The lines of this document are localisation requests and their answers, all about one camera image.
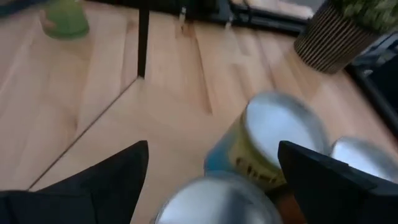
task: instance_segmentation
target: wooden floor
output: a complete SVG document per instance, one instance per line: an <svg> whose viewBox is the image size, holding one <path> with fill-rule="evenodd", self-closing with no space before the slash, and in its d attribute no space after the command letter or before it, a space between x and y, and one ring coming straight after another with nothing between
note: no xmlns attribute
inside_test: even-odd
<svg viewBox="0 0 398 224"><path fill-rule="evenodd" d="M0 61L2 189L41 189L146 139L149 170L132 223L148 223L203 174L206 153L248 100L267 90L306 102L331 141L357 136L398 161L392 136L349 77L308 68L292 37L200 22L182 29L177 18L151 13L142 80L134 67L137 12L87 10L91 34L76 42L44 36L35 12L0 25L8 52Z"/></svg>

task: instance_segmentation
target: tin can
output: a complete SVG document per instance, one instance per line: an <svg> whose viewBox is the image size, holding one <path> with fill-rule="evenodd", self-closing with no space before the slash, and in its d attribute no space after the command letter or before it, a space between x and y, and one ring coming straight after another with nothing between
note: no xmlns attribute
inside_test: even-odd
<svg viewBox="0 0 398 224"><path fill-rule="evenodd" d="M154 223L282 224L282 220L259 188L240 176L212 172L182 187Z"/></svg>
<svg viewBox="0 0 398 224"><path fill-rule="evenodd" d="M342 137L333 144L331 157L367 174L398 183L398 161L365 140Z"/></svg>
<svg viewBox="0 0 398 224"><path fill-rule="evenodd" d="M260 93L209 152L205 173L234 172L270 191L286 183L277 158L282 140L331 153L322 123L305 105L283 93Z"/></svg>

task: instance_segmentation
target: green glass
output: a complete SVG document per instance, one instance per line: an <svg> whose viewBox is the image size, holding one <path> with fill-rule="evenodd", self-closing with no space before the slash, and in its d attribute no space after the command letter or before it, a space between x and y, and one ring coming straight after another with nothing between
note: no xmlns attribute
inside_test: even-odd
<svg viewBox="0 0 398 224"><path fill-rule="evenodd" d="M83 7L76 0L50 0L41 21L44 32L57 39L83 37L90 29Z"/></svg>

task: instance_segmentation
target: can lid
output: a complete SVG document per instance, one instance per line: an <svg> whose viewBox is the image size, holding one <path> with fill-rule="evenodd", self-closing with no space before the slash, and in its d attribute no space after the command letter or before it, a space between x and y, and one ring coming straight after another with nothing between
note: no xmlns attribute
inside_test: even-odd
<svg viewBox="0 0 398 224"><path fill-rule="evenodd" d="M280 168L280 141L290 141L329 155L330 147L322 122L295 98L278 92L256 95L246 107L245 128L254 147Z"/></svg>
<svg viewBox="0 0 398 224"><path fill-rule="evenodd" d="M340 138L333 144L331 156L355 169L398 183L397 162L370 142L352 137Z"/></svg>
<svg viewBox="0 0 398 224"><path fill-rule="evenodd" d="M190 182L161 209L156 224L281 224L272 202L241 177L213 173Z"/></svg>

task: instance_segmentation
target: black table leg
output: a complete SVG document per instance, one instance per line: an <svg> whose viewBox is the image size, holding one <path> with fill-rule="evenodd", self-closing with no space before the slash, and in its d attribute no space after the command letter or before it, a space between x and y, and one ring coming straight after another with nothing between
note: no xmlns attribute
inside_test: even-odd
<svg viewBox="0 0 398 224"><path fill-rule="evenodd" d="M149 28L149 1L141 0L139 7L139 27L138 27L138 77L145 78L145 69L147 62Z"/></svg>

